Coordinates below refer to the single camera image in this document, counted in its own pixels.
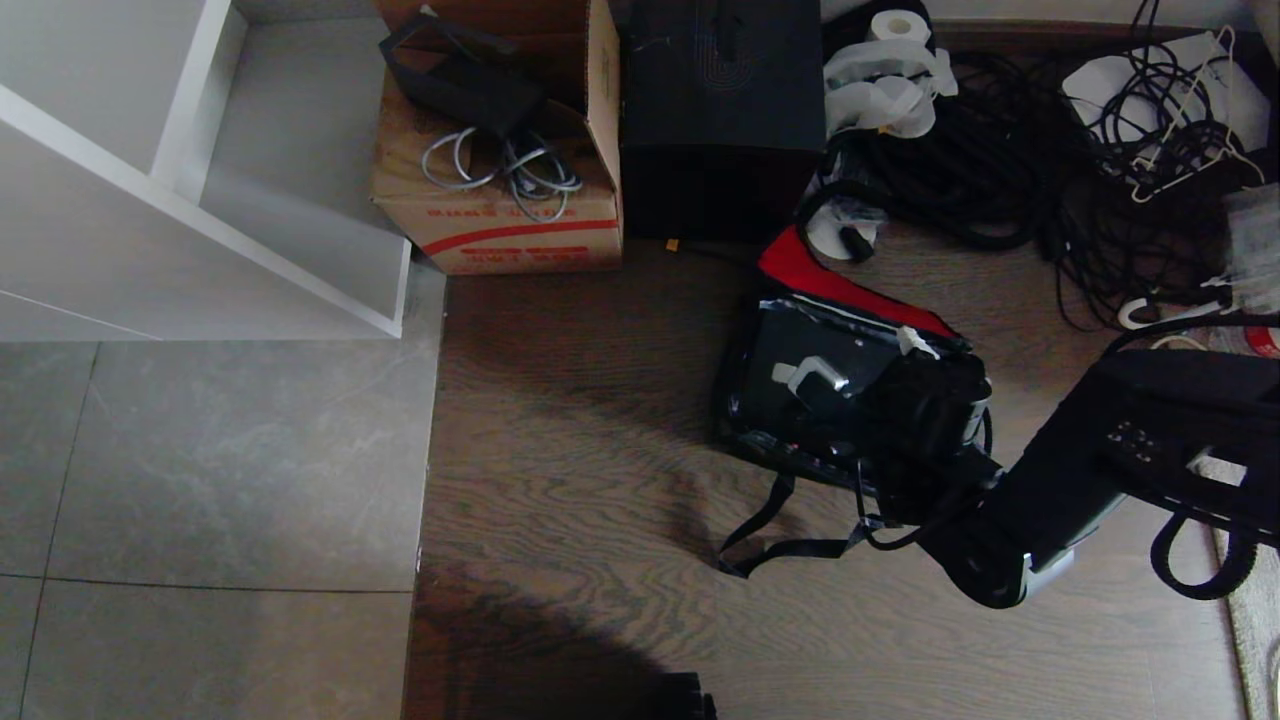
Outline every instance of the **tile floor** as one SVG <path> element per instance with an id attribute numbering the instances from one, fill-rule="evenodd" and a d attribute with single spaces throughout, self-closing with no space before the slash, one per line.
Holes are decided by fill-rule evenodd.
<path id="1" fill-rule="evenodd" d="M 399 717 L 443 305 L 0 345 L 0 720 Z"/>

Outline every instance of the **wood grain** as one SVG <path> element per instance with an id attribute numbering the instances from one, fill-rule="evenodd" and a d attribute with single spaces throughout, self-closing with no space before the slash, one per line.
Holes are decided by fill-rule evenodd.
<path id="1" fill-rule="evenodd" d="M 1160 26 L 1152 28 L 1156 42 L 1169 42 L 1204 32 L 1203 28 Z M 1041 55 L 1060 53 L 1097 58 L 1140 45 L 1133 40 L 1129 23 L 1075 20 L 979 20 L 946 19 L 933 22 L 938 47 L 951 51 L 978 50 L 1001 55 Z"/>
<path id="2" fill-rule="evenodd" d="M 837 269 L 974 341 L 1014 461 L 1108 337 L 1062 324 L 1030 249 L 891 225 L 878 251 Z M 1164 512 L 1137 502 L 1010 611 L 915 548 L 717 573 L 772 482 L 707 445 L 750 282 L 644 241 L 614 274 L 451 281 L 407 717 L 621 716 L 613 700 L 671 670 L 701 673 L 728 720 L 1242 715 L 1222 607 L 1160 584 L 1146 555 Z M 838 537 L 852 518 L 850 493 L 801 483 L 763 536 Z M 1204 539 L 1179 543 L 1179 573 L 1212 569 Z"/>

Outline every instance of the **white plastic hanger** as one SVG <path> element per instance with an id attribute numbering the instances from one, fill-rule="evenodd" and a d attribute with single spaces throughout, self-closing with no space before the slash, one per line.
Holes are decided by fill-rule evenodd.
<path id="1" fill-rule="evenodd" d="M 1235 283 L 1233 281 L 1222 275 L 1215 275 L 1202 282 L 1201 287 L 1233 287 L 1234 284 Z M 1149 304 L 1151 301 L 1146 297 L 1137 297 L 1134 300 L 1130 300 L 1129 302 L 1125 302 L 1124 305 L 1120 306 L 1120 311 L 1116 313 L 1116 322 L 1120 323 L 1120 327 L 1123 327 L 1126 331 L 1135 331 L 1138 328 L 1157 325 L 1160 323 L 1167 323 L 1170 320 L 1199 318 L 1203 315 L 1212 315 L 1213 313 L 1221 313 L 1225 315 L 1228 313 L 1234 313 L 1240 309 L 1239 305 L 1235 304 L 1235 299 L 1233 296 L 1231 302 L 1229 305 L 1224 305 L 1222 301 L 1215 300 L 1212 302 L 1206 302 L 1204 305 L 1198 305 L 1196 307 L 1179 313 L 1171 318 L 1161 318 L 1155 323 L 1143 323 L 1142 320 L 1134 320 L 1133 314 L 1137 313 L 1138 310 L 1142 310 Z"/>
<path id="2" fill-rule="evenodd" d="M 1146 196 L 1140 196 L 1139 195 L 1139 192 L 1142 191 L 1140 187 L 1134 187 L 1133 192 L 1130 193 L 1130 199 L 1133 199 L 1134 202 L 1138 202 L 1139 205 L 1143 204 L 1143 202 L 1149 202 L 1152 197 L 1160 195 L 1161 192 L 1164 192 L 1164 191 L 1174 187 L 1175 184 L 1185 181 L 1187 178 L 1189 178 L 1189 177 L 1192 177 L 1192 176 L 1194 176 L 1194 174 L 1197 174 L 1199 172 L 1203 172 L 1203 170 L 1206 170 L 1206 169 L 1216 165 L 1217 163 L 1220 163 L 1224 159 L 1224 156 L 1226 156 L 1226 158 L 1234 158 L 1234 159 L 1244 163 L 1245 165 L 1253 168 L 1253 172 L 1256 172 L 1258 174 L 1258 184 L 1263 184 L 1263 183 L 1267 182 L 1266 174 L 1262 173 L 1262 168 L 1258 168 L 1256 164 L 1253 164 L 1252 160 L 1249 160 L 1244 155 L 1240 155 L 1239 152 L 1236 152 L 1235 146 L 1231 143 L 1231 138 L 1235 137 L 1235 131 L 1231 129 L 1231 124 L 1230 124 L 1230 122 L 1231 122 L 1231 92 L 1234 90 L 1235 72 L 1238 69 L 1235 67 L 1235 28 L 1233 28 L 1231 26 L 1222 26 L 1222 29 L 1217 33 L 1217 36 L 1213 37 L 1212 41 L 1213 41 L 1213 44 L 1216 46 L 1221 47 L 1221 45 L 1222 45 L 1222 37 L 1225 37 L 1228 33 L 1230 33 L 1231 41 L 1226 46 L 1226 63 L 1228 63 L 1228 77 L 1226 77 L 1226 123 L 1224 123 L 1224 124 L 1226 124 L 1226 142 L 1224 143 L 1224 146 L 1221 149 L 1219 149 L 1217 154 L 1213 155 L 1213 158 L 1210 159 L 1208 163 L 1204 163 L 1203 165 L 1201 165 L 1198 168 L 1189 169 L 1185 174 L 1183 174 L 1183 176 L 1180 176 L 1178 178 L 1174 178 L 1172 181 L 1170 181 L 1170 182 L 1167 182 L 1167 183 L 1165 183 L 1165 184 L 1162 184 L 1162 186 L 1152 190 Z M 1181 118 L 1187 117 L 1187 104 L 1196 95 L 1196 88 L 1199 87 L 1199 86 L 1203 86 L 1204 70 L 1208 69 L 1208 64 L 1212 60 L 1215 60 L 1215 58 L 1212 55 L 1213 55 L 1213 53 L 1210 51 L 1207 54 L 1207 56 L 1204 58 L 1204 61 L 1201 63 L 1199 69 L 1196 72 L 1196 79 L 1192 81 L 1192 85 L 1187 88 L 1187 92 L 1183 95 L 1181 101 L 1178 104 L 1178 114 L 1175 115 L 1175 118 L 1181 119 Z M 1149 159 L 1148 158 L 1134 158 L 1133 159 L 1132 165 L 1134 167 L 1134 169 L 1137 169 L 1139 165 L 1143 165 L 1149 172 L 1152 168 L 1156 167 L 1156 159 L 1160 158 L 1160 151 L 1164 150 L 1165 142 L 1169 141 L 1169 136 L 1172 135 L 1174 128 L 1179 127 L 1178 119 L 1175 119 L 1174 123 L 1170 123 L 1170 126 L 1167 128 L 1165 128 L 1165 135 L 1164 135 L 1164 137 L 1160 138 L 1160 142 L 1156 143 L 1156 150 L 1155 150 L 1155 152 L 1152 152 L 1152 155 L 1151 155 Z"/>

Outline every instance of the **white shelving unit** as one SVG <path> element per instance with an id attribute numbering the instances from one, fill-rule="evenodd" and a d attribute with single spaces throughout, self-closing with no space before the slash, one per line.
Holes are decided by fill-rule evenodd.
<path id="1" fill-rule="evenodd" d="M 0 0 L 0 341 L 398 337 L 376 18 Z"/>

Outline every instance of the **gray cable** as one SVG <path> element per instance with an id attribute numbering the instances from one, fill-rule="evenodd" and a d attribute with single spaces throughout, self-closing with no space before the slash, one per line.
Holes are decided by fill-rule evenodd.
<path id="1" fill-rule="evenodd" d="M 518 140 L 522 141 L 518 146 L 515 136 L 508 137 L 502 142 L 502 164 L 488 174 L 476 178 L 462 167 L 462 142 L 475 132 L 476 128 L 474 127 L 452 132 L 428 146 L 426 151 L 422 152 L 420 163 L 422 176 L 439 187 L 460 192 L 489 184 L 498 176 L 503 176 L 507 178 L 507 190 L 511 192 L 512 199 L 515 199 L 516 206 L 530 220 L 535 223 L 553 223 L 564 215 L 564 209 L 568 208 L 568 196 L 582 190 L 582 178 L 577 177 L 570 169 L 568 164 L 564 163 L 550 143 L 532 131 L 518 133 Z M 453 143 L 453 169 L 462 178 L 462 182 L 436 177 L 429 167 L 431 152 L 451 142 Z M 541 161 L 550 170 L 553 179 L 548 179 L 532 170 L 532 165 L 536 161 Z M 559 197 L 559 206 L 556 214 L 550 217 L 539 217 L 527 205 L 527 201 L 531 200 L 544 201 L 554 197 Z"/>

